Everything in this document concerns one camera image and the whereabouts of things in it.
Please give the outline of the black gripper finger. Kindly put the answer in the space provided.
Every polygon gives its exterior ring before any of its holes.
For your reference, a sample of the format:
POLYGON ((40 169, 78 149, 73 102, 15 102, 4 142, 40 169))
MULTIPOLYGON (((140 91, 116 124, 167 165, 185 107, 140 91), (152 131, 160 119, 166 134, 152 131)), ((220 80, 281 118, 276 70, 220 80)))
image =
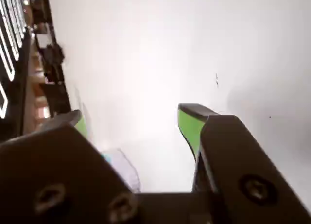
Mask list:
POLYGON ((308 224, 311 216, 243 122, 195 103, 178 106, 178 127, 196 163, 213 224, 308 224))
POLYGON ((131 224, 137 215, 135 195, 70 124, 1 145, 1 223, 131 224))

